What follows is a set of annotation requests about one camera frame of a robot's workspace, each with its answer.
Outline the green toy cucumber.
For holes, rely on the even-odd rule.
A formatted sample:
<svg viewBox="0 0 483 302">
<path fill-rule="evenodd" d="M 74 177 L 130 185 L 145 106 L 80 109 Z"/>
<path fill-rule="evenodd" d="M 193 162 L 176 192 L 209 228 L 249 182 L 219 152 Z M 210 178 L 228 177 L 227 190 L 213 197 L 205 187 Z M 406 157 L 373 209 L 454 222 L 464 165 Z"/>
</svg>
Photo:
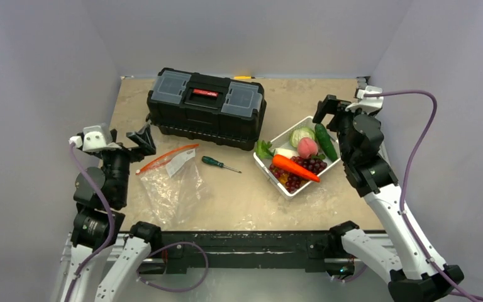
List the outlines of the green toy cucumber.
<svg viewBox="0 0 483 302">
<path fill-rule="evenodd" d="M 315 124 L 314 126 L 315 137 L 323 153 L 329 160 L 335 162 L 338 159 L 338 154 L 334 148 L 333 141 L 326 131 L 326 128 L 322 124 Z"/>
</svg>

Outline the pink toy peach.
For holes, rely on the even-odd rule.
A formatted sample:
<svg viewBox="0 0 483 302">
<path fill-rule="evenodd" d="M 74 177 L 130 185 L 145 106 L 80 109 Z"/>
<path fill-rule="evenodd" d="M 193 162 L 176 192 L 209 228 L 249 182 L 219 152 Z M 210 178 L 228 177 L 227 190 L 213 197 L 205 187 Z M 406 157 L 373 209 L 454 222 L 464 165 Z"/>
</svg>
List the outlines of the pink toy peach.
<svg viewBox="0 0 483 302">
<path fill-rule="evenodd" d="M 304 137 L 297 145 L 297 152 L 304 159 L 311 158 L 318 154 L 318 144 L 313 139 Z"/>
</svg>

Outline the orange toy carrot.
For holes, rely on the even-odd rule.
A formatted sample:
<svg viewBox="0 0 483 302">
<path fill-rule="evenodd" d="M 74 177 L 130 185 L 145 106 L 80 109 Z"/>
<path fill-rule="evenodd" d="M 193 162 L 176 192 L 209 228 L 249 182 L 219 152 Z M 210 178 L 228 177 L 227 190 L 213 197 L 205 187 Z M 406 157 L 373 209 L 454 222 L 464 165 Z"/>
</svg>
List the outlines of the orange toy carrot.
<svg viewBox="0 0 483 302">
<path fill-rule="evenodd" d="M 303 179 L 320 182 L 320 178 L 316 174 L 303 168 L 301 165 L 293 162 L 292 160 L 288 159 L 283 155 L 273 156 L 272 164 L 277 168 L 280 168 L 286 172 L 290 172 L 291 174 L 295 174 L 296 176 L 299 176 Z"/>
</svg>

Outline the clear orange-zip bag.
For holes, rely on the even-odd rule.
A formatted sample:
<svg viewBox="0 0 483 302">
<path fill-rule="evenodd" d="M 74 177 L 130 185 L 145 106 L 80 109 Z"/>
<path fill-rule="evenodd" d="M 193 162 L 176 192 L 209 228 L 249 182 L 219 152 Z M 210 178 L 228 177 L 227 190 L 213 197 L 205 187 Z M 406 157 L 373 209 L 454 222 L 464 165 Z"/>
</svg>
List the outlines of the clear orange-zip bag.
<svg viewBox="0 0 483 302">
<path fill-rule="evenodd" d="M 154 224 L 173 230 L 189 222 L 211 197 L 198 167 L 199 144 L 173 149 L 152 160 L 135 175 L 150 202 Z"/>
</svg>

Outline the light red toy grapes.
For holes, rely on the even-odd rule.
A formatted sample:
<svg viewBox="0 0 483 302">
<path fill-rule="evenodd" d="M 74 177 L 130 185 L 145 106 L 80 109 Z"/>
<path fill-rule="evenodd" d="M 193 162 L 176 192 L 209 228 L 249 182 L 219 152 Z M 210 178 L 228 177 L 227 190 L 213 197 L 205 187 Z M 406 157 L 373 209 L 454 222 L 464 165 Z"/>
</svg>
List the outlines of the light red toy grapes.
<svg viewBox="0 0 483 302">
<path fill-rule="evenodd" d="M 286 189 L 288 193 L 295 193 L 301 186 L 305 185 L 308 181 L 295 174 L 291 174 L 283 169 L 271 164 L 269 169 L 273 176 L 279 181 L 282 187 Z"/>
</svg>

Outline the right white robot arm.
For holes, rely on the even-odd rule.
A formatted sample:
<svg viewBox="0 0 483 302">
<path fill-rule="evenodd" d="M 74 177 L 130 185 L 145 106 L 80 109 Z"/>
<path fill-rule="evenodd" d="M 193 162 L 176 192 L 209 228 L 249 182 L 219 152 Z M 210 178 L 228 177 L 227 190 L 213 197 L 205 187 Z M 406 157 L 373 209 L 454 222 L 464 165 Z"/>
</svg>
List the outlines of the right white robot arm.
<svg viewBox="0 0 483 302">
<path fill-rule="evenodd" d="M 464 273 L 446 263 L 408 208 L 404 186 L 379 155 L 384 135 L 376 113 L 328 95 L 318 103 L 313 121 L 327 114 L 333 115 L 327 128 L 337 135 L 348 182 L 376 214 L 395 249 L 388 251 L 348 221 L 331 229 L 330 252 L 360 259 L 384 280 L 394 301 L 436 301 L 449 295 Z"/>
</svg>

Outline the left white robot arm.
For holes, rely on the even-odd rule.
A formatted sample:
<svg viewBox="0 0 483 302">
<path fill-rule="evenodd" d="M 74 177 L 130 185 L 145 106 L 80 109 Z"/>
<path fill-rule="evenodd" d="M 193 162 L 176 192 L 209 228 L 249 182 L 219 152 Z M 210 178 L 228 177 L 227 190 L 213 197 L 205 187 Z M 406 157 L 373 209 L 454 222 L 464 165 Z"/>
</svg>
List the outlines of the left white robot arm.
<svg viewBox="0 0 483 302">
<path fill-rule="evenodd" d="M 69 138 L 72 159 L 75 150 L 80 150 L 99 158 L 102 165 L 86 169 L 75 162 L 79 175 L 73 195 L 77 214 L 70 236 L 72 271 L 61 301 L 116 301 L 143 259 L 162 251 L 160 227 L 139 221 L 131 227 L 120 256 L 104 272 L 125 219 L 120 211 L 127 205 L 130 165 L 156 153 L 149 123 L 126 134 L 135 143 L 131 148 L 118 143 L 117 134 L 101 123 Z"/>
</svg>

